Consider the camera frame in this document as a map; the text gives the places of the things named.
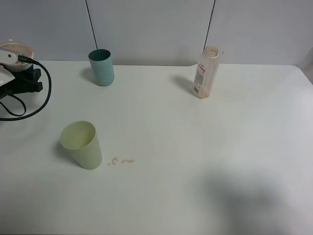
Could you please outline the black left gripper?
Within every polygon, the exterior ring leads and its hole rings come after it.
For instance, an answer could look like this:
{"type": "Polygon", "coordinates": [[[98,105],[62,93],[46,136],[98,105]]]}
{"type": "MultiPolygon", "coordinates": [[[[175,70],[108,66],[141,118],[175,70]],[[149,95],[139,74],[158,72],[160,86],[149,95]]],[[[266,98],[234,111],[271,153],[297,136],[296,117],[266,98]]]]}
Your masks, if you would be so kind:
{"type": "Polygon", "coordinates": [[[43,89],[40,69],[30,69],[20,72],[10,72],[0,69],[0,98],[10,94],[23,94],[40,92],[43,89]]]}

